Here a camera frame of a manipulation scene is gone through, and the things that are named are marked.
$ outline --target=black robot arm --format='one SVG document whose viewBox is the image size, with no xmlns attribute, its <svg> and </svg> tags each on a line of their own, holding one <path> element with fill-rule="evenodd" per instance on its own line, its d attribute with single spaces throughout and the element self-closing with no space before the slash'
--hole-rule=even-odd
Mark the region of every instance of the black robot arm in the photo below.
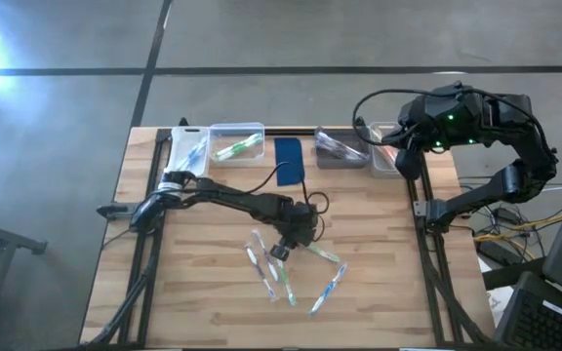
<svg viewBox="0 0 562 351">
<path fill-rule="evenodd" d="M 185 188 L 194 181 L 194 188 Z M 224 186 L 189 172 L 169 172 L 162 178 L 159 190 L 144 201 L 132 216 L 130 226 L 146 232 L 151 221 L 165 210 L 183 210 L 199 203 L 214 203 L 248 213 L 253 219 L 270 224 L 281 235 L 279 245 L 270 254 L 286 260 L 288 249 L 297 244 L 309 246 L 314 240 L 319 213 L 315 205 L 294 202 L 291 197 L 261 193 L 254 194 Z"/>
<path fill-rule="evenodd" d="M 483 186 L 449 200 L 419 204 L 425 206 L 418 210 L 425 212 L 428 229 L 447 232 L 457 215 L 477 211 L 497 201 L 526 202 L 539 195 L 556 175 L 556 151 L 547 146 L 528 96 L 491 94 L 461 82 L 431 92 L 382 92 L 420 94 L 401 109 L 398 130 L 381 142 L 370 142 L 399 148 L 396 168 L 407 179 L 420 176 L 421 152 L 442 152 L 452 146 L 476 143 L 490 147 L 499 141 L 512 146 L 519 156 Z M 353 125 L 363 101 L 365 99 L 355 107 Z"/>
</svg>

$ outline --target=wooden tabletop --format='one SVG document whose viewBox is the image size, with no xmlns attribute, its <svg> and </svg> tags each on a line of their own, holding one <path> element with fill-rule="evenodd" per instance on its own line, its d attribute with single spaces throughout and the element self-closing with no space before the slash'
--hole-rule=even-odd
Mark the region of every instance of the wooden tabletop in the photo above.
<svg viewBox="0 0 562 351">
<path fill-rule="evenodd" d="M 116 201 L 138 202 L 144 198 L 156 130 L 132 129 Z M 286 267 L 298 305 L 290 306 L 283 286 L 274 282 L 281 298 L 270 302 L 243 246 L 252 241 L 251 230 L 257 228 L 271 248 L 280 238 L 271 226 L 213 204 L 170 211 L 155 283 L 148 347 L 434 345 L 405 181 L 372 178 L 369 168 L 320 170 L 315 166 L 313 138 L 300 139 L 307 191 L 323 191 L 331 199 L 331 207 L 323 215 L 326 231 L 318 245 L 348 262 L 341 283 L 319 313 L 309 318 L 307 311 L 335 276 L 337 267 L 297 248 L 290 253 Z M 253 188 L 274 167 L 273 137 L 266 140 L 265 150 L 260 165 L 211 167 L 209 177 L 238 189 Z M 426 161 L 435 197 L 450 198 L 461 192 L 449 152 L 427 154 Z M 262 191 L 289 195 L 297 201 L 302 198 L 299 185 L 277 187 L 274 178 Z M 313 202 L 321 204 L 316 198 Z M 105 240 L 123 231 L 127 224 L 126 220 L 110 222 Z M 133 234 L 127 234 L 102 251 L 82 341 L 97 335 L 123 301 L 135 241 Z M 453 229 L 445 235 L 445 242 L 458 300 L 481 330 L 492 335 L 494 324 L 469 232 Z M 260 248 L 255 248 L 262 259 Z M 441 305 L 448 335 L 448 317 Z M 134 318 L 132 327 L 131 338 L 136 336 L 138 318 Z"/>
</svg>

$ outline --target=clear plastic container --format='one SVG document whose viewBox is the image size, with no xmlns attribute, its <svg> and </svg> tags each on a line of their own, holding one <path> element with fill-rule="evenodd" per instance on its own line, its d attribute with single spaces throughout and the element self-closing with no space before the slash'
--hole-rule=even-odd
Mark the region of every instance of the clear plastic container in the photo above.
<svg viewBox="0 0 562 351">
<path fill-rule="evenodd" d="M 381 137 L 387 135 L 398 127 L 395 122 L 374 122 L 370 124 L 370 139 L 381 141 Z M 398 149 L 391 146 L 385 146 L 388 149 L 380 149 L 383 146 L 370 145 L 370 154 L 372 155 L 372 167 L 370 172 L 373 177 L 387 178 L 401 176 L 395 166 L 395 154 Z"/>
<path fill-rule="evenodd" d="M 173 145 L 167 171 L 190 171 L 195 176 L 207 176 L 210 167 L 210 146 L 207 127 L 173 127 Z"/>
<path fill-rule="evenodd" d="M 210 127 L 210 159 L 216 167 L 243 167 L 263 161 L 263 124 L 220 123 Z"/>
<path fill-rule="evenodd" d="M 316 165 L 318 168 L 329 170 L 360 169 L 366 167 L 366 165 L 370 163 L 370 149 L 368 148 L 368 144 L 357 137 L 357 134 L 353 130 L 327 130 L 322 127 L 318 127 L 314 131 L 314 137 L 319 132 L 325 133 L 327 136 L 340 141 L 355 151 L 365 154 L 367 157 L 365 160 L 347 160 L 333 155 L 328 150 L 316 147 Z"/>
</svg>

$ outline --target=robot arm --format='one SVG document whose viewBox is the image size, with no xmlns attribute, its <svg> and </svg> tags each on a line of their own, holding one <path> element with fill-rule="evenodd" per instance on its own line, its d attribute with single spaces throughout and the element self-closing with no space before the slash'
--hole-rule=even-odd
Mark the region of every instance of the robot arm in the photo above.
<svg viewBox="0 0 562 351">
<path fill-rule="evenodd" d="M 556 150 L 547 146 L 529 97 L 494 95 L 461 82 L 413 93 L 422 95 L 403 106 L 398 117 L 401 128 L 380 143 L 400 149 L 396 168 L 405 178 L 417 179 L 422 165 L 419 153 L 438 152 L 436 148 L 475 143 L 490 147 L 499 141 L 512 146 L 519 156 L 487 184 L 450 200 L 429 201 L 425 208 L 429 229 L 447 232 L 455 216 L 497 201 L 526 202 L 556 175 Z"/>
<path fill-rule="evenodd" d="M 190 182 L 195 188 L 186 188 Z M 198 203 L 214 203 L 248 213 L 253 219 L 271 224 L 281 234 L 279 245 L 270 254 L 286 260 L 288 249 L 297 244 L 309 246 L 314 240 L 319 213 L 315 205 L 294 203 L 290 197 L 262 193 L 253 194 L 215 183 L 209 178 L 198 178 L 190 172 L 168 171 L 162 176 L 159 189 L 144 201 L 132 216 L 130 226 L 146 232 L 151 222 L 165 210 L 183 210 Z"/>
</svg>

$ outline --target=concrete floor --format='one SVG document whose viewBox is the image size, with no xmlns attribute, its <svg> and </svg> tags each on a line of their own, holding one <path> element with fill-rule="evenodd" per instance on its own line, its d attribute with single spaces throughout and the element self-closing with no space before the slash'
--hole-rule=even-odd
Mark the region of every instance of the concrete floor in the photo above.
<svg viewBox="0 0 562 351">
<path fill-rule="evenodd" d="M 161 5 L 0 1 L 0 68 L 145 67 Z M 242 65 L 562 65 L 562 0 L 175 1 L 159 67 Z M 562 182 L 562 74 L 156 77 L 142 124 L 349 124 L 373 90 L 458 79 L 530 95 Z M 15 257 L 0 350 L 76 343 L 105 227 L 95 207 L 113 194 L 140 86 L 141 76 L 0 77 L 0 227 L 49 241 L 42 256 Z M 394 121 L 409 98 L 375 99 L 362 115 Z M 480 148 L 454 151 L 460 176 L 514 156 Z M 538 218 L 561 206 L 553 191 L 521 208 Z M 547 248 L 555 230 L 542 234 Z"/>
</svg>

